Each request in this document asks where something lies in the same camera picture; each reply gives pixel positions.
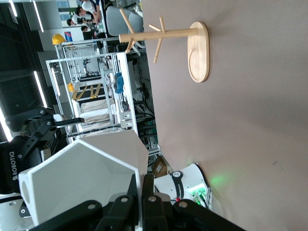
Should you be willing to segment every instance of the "yellow hard hat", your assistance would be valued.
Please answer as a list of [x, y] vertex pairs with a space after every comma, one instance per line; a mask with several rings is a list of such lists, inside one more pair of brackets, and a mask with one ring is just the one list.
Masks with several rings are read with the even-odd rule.
[[52, 37], [52, 44], [53, 44], [53, 45], [58, 45], [58, 44], [63, 43], [63, 42], [65, 42], [65, 41], [66, 41], [65, 38], [63, 38], [63, 36], [60, 35], [60, 34], [55, 34], [55, 35]]
[[69, 83], [69, 84], [67, 85], [67, 89], [68, 89], [70, 92], [74, 92], [75, 89], [74, 89], [73, 83]]

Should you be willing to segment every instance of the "white hexagonal box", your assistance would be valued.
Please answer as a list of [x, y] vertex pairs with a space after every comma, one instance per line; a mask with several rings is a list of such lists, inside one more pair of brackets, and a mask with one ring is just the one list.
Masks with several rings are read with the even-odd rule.
[[147, 165], [148, 151], [133, 130], [108, 133], [75, 140], [21, 172], [19, 186], [37, 226], [87, 200], [105, 206], [127, 193], [132, 174], [141, 202]]

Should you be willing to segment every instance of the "wooden base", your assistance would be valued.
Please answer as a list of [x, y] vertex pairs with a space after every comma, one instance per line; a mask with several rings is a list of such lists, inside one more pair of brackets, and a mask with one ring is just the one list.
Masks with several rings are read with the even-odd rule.
[[188, 36], [188, 69], [197, 83], [206, 81], [210, 68], [209, 39], [206, 25], [194, 22], [190, 28], [197, 28], [197, 35]]

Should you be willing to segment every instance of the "fluorescent light tube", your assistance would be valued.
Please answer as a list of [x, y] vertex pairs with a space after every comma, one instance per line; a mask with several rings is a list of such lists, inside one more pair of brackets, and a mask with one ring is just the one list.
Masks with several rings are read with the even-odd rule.
[[11, 141], [13, 139], [13, 137], [11, 135], [11, 132], [10, 132], [8, 126], [5, 123], [5, 118], [4, 118], [4, 115], [2, 113], [2, 109], [1, 108], [0, 108], [0, 122], [1, 122], [1, 125], [2, 125], [2, 128], [3, 128], [4, 134], [6, 136], [6, 139], [8, 141]]
[[39, 11], [38, 11], [37, 4], [36, 4], [35, 1], [33, 1], [33, 5], [34, 5], [34, 8], [35, 8], [35, 12], [37, 13], [37, 16], [38, 16], [38, 23], [39, 23], [39, 26], [40, 26], [40, 30], [42, 31], [42, 33], [44, 33], [43, 25], [42, 25], [42, 22], [40, 21]]
[[14, 6], [14, 3], [12, 0], [9, 0], [9, 3], [11, 4], [11, 7], [12, 7], [12, 10], [13, 10], [13, 13], [14, 13], [14, 16], [17, 17], [17, 11], [16, 11], [16, 8]]
[[54, 84], [56, 85], [56, 90], [57, 90], [57, 94], [58, 94], [58, 97], [59, 97], [60, 96], [60, 90], [59, 90], [56, 74], [54, 73], [53, 68], [51, 68], [51, 73], [52, 73], [52, 78], [53, 78]]
[[44, 93], [43, 93], [43, 89], [42, 89], [42, 86], [41, 86], [41, 84], [40, 84], [40, 82], [39, 82], [39, 79], [38, 79], [39, 77], [38, 77], [38, 74], [37, 74], [36, 71], [34, 71], [34, 76], [35, 76], [35, 80], [36, 80], [37, 85], [38, 85], [38, 90], [39, 90], [40, 97], [41, 97], [41, 99], [42, 99], [42, 101], [43, 101], [43, 105], [44, 105], [44, 107], [47, 107], [45, 95], [44, 95]]

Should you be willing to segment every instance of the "screw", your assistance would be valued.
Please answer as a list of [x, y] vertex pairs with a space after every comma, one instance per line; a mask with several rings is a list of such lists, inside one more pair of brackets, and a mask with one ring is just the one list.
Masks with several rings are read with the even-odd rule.
[[186, 208], [188, 206], [188, 204], [186, 202], [182, 201], [182, 202], [179, 203], [179, 206], [181, 208]]
[[88, 209], [94, 209], [95, 208], [95, 204], [91, 204], [88, 206]]
[[151, 201], [151, 202], [156, 201], [156, 197], [154, 197], [154, 196], [150, 196], [150, 197], [149, 197], [149, 201]]
[[127, 197], [123, 197], [122, 199], [121, 199], [121, 202], [127, 202], [128, 201], [128, 198]]

